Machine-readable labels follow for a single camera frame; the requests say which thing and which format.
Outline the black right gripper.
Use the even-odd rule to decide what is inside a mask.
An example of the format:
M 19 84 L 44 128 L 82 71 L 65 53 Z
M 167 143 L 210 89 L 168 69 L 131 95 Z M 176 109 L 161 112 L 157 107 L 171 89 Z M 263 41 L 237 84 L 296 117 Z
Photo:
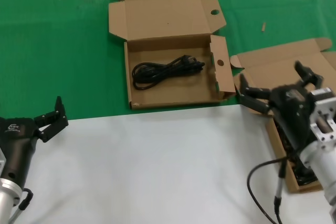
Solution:
M 240 74 L 239 96 L 241 105 L 262 115 L 274 115 L 283 128 L 290 144 L 296 151 L 303 150 L 309 142 L 310 115 L 314 105 L 305 88 L 308 84 L 321 88 L 323 77 L 295 62 L 300 76 L 296 84 L 282 85 L 274 89 L 251 87 L 244 74 Z

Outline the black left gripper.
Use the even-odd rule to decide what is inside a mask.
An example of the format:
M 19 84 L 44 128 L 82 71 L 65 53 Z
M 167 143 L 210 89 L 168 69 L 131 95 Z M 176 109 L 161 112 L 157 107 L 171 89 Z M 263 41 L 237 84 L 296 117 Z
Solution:
M 55 109 L 36 118 L 1 118 L 1 151 L 6 162 L 1 178 L 25 182 L 38 138 L 44 143 L 69 125 L 61 96 Z

